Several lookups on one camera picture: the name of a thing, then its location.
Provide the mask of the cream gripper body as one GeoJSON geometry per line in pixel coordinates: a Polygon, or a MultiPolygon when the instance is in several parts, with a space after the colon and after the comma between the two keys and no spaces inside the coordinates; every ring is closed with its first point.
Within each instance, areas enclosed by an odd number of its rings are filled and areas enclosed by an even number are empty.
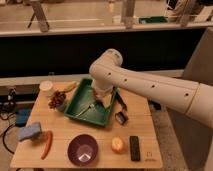
{"type": "Polygon", "coordinates": [[[106,93],[98,93],[96,90],[93,90],[93,95],[96,100],[100,101],[104,107],[109,107],[111,104],[111,98],[112,98],[112,93],[111,92],[106,92],[106,93]]]}

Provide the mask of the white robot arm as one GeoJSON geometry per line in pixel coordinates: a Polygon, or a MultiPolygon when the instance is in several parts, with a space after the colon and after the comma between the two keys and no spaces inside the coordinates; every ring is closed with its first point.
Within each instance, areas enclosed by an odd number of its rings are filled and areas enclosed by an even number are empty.
{"type": "Polygon", "coordinates": [[[90,68],[95,91],[104,96],[114,86],[142,95],[213,129],[213,86],[136,72],[121,67],[122,55],[106,50],[90,68]]]}

